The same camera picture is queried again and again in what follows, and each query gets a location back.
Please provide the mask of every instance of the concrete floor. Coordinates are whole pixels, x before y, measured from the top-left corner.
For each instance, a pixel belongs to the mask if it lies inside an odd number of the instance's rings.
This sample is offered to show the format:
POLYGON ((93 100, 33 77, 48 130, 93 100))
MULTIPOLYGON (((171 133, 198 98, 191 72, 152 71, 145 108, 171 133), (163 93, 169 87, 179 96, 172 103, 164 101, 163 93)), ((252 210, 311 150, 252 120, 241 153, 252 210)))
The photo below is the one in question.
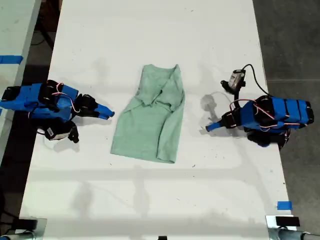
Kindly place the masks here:
MULTIPOLYGON (((253 3, 269 92, 308 100, 314 111, 315 122, 293 132, 280 154, 293 214, 300 217, 302 230, 320 234, 320 0, 253 3)), ((41 40, 41 34, 34 33, 32 42, 41 40)), ((46 42, 34 45, 27 64, 48 72, 51 54, 46 42)))

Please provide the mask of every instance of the white tabletop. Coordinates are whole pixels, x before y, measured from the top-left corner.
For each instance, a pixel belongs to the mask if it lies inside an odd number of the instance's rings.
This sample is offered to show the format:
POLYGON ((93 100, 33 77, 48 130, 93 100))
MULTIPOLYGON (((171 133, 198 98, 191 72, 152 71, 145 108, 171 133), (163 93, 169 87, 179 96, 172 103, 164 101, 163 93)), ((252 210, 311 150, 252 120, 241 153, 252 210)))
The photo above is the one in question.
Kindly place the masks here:
MULTIPOLYGON (((221 80, 254 65, 266 88, 251 0, 64 0, 49 78, 106 104, 112 120, 75 119, 78 144, 38 135, 21 216, 48 219, 45 239, 268 239, 265 215, 287 201, 278 146, 241 130, 201 131, 220 117, 221 80), (110 154, 144 65, 179 64, 186 93, 175 164, 110 154)), ((247 71, 241 98, 263 93, 247 71)))
MULTIPOLYGON (((22 83, 41 0, 0 0, 0 55, 23 56, 18 64, 0 64, 0 98, 9 86, 22 83)), ((13 111, 0 116, 0 164, 11 129, 13 111)))

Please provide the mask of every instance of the green t-shirt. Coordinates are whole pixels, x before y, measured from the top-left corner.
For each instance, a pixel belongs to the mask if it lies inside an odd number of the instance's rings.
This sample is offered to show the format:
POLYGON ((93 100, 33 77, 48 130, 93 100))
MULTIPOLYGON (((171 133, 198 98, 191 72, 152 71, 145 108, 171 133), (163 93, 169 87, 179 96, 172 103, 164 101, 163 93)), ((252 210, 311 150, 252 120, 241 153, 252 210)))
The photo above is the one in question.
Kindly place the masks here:
POLYGON ((154 162, 176 162, 184 113, 181 71, 144 66, 140 86, 118 119, 111 153, 154 162))

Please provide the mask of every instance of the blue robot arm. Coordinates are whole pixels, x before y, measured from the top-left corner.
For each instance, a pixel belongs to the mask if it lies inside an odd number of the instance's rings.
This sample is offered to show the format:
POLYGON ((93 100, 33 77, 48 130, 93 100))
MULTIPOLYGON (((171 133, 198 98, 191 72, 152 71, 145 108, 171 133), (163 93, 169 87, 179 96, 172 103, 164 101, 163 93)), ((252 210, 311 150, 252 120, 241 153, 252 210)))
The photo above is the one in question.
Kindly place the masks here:
MULTIPOLYGON (((253 66, 251 64, 246 66, 251 66, 254 79, 258 84, 253 66)), ((263 147, 270 143, 278 143, 281 149, 288 141, 291 129, 304 128, 314 122, 311 105, 304 100, 274 97, 263 90, 267 95, 255 100, 247 100, 248 102, 240 107, 239 91, 246 85, 245 67, 233 71, 229 82, 221 82, 222 87, 234 95, 235 109, 226 112, 220 121, 206 126, 206 130, 210 132, 221 127, 232 129, 243 126, 249 140, 263 147)))
POLYGON ((49 140, 69 137, 74 142, 79 141, 77 127, 72 122, 75 116, 107 120, 115 114, 90 95, 78 95, 78 90, 53 80, 7 87, 0 107, 28 112, 33 125, 42 129, 49 140))

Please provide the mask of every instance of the blue tape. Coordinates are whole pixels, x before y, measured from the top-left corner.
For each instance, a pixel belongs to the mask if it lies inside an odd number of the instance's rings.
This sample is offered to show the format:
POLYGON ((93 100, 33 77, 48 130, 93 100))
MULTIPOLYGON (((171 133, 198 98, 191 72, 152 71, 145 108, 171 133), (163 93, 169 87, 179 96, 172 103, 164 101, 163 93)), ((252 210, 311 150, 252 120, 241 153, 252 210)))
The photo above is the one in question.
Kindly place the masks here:
POLYGON ((20 64, 23 59, 23 56, 0 55, 0 64, 20 64))
POLYGON ((292 202, 291 201, 278 201, 276 207, 278 210, 292 210, 292 202))

